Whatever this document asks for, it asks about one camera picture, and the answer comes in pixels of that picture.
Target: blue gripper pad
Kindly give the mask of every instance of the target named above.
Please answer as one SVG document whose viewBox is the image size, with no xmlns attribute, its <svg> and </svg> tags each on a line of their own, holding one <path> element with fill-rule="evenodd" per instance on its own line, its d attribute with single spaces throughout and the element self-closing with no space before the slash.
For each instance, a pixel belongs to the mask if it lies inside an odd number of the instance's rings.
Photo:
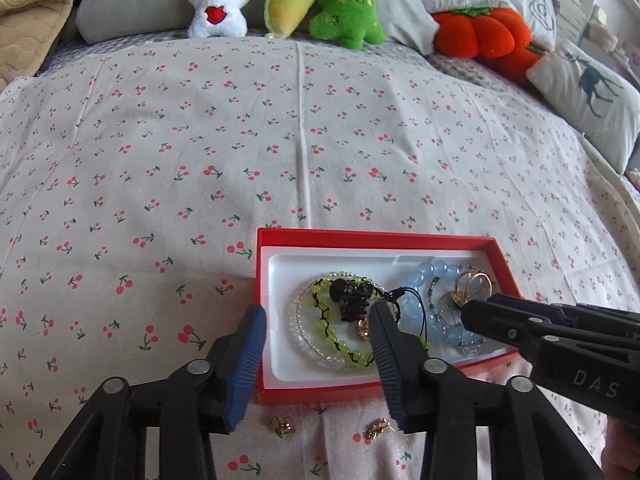
<svg viewBox="0 0 640 480">
<path fill-rule="evenodd" d="M 216 383 L 226 392 L 225 429 L 235 430 L 244 418 L 267 337 L 267 315 L 258 304 L 246 310 L 236 334 L 216 369 Z"/>
<path fill-rule="evenodd" d="M 376 302 L 369 311 L 370 342 L 386 404 L 400 430 L 408 430 L 407 406 L 420 395 L 419 360 L 428 357 L 416 336 L 398 330 L 388 304 Z"/>
</svg>

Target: floral bedsheet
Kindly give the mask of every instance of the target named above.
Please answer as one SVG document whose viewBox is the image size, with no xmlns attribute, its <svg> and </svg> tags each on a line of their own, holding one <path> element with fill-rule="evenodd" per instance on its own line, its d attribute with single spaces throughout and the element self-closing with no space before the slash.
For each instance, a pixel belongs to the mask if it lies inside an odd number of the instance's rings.
<svg viewBox="0 0 640 480">
<path fill-rule="evenodd" d="M 638 208 L 597 153 L 525 94 L 407 51 L 175 40 L 0 94 L 0 463 L 15 480 L 104 378 L 164 378 L 235 329 L 259 226 L 494 236 L 526 297 L 640 311 Z M 549 396 L 599 459 L 604 417 Z M 212 437 L 218 476 L 415 478 L 423 436 L 364 438 L 385 415 L 383 399 L 251 404 Z M 296 431 L 279 438 L 273 416 Z"/>
</svg>

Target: green beaded bracelet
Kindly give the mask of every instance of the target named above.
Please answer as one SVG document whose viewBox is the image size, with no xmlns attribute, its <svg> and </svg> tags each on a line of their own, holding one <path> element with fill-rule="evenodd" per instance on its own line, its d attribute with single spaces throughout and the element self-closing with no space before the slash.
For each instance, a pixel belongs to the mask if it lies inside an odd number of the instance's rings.
<svg viewBox="0 0 640 480">
<path fill-rule="evenodd" d="M 386 301 L 385 291 L 367 278 L 359 276 L 350 276 L 350 280 L 356 283 L 369 282 L 373 285 L 374 296 L 372 299 Z M 337 350 L 342 357 L 351 361 L 358 368 L 366 368 L 373 362 L 373 353 L 366 352 L 363 354 L 360 350 L 351 350 L 345 341 L 338 340 L 336 330 L 329 323 L 331 316 L 330 306 L 327 302 L 320 300 L 321 294 L 328 294 L 329 287 L 333 283 L 333 279 L 329 276 L 322 276 L 311 286 L 312 306 L 320 310 L 320 319 L 318 320 L 318 328 L 324 334 L 325 342 L 329 348 Z"/>
</svg>

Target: black hair clip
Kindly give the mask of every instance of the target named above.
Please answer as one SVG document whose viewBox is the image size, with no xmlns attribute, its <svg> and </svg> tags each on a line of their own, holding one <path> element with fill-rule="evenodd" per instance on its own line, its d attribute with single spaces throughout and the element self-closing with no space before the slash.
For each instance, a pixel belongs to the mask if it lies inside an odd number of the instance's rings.
<svg viewBox="0 0 640 480">
<path fill-rule="evenodd" d="M 367 317 L 367 307 L 374 292 L 373 283 L 362 280 L 333 280 L 329 287 L 329 297 L 340 305 L 340 320 L 348 323 Z"/>
</svg>

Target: beige blanket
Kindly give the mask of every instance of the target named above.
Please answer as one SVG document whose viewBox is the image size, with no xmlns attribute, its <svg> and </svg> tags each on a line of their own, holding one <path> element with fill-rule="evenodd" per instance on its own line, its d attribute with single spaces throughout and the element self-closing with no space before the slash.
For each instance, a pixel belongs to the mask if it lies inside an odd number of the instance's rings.
<svg viewBox="0 0 640 480">
<path fill-rule="evenodd" d="M 71 12 L 73 0 L 0 0 L 0 91 L 36 73 Z"/>
</svg>

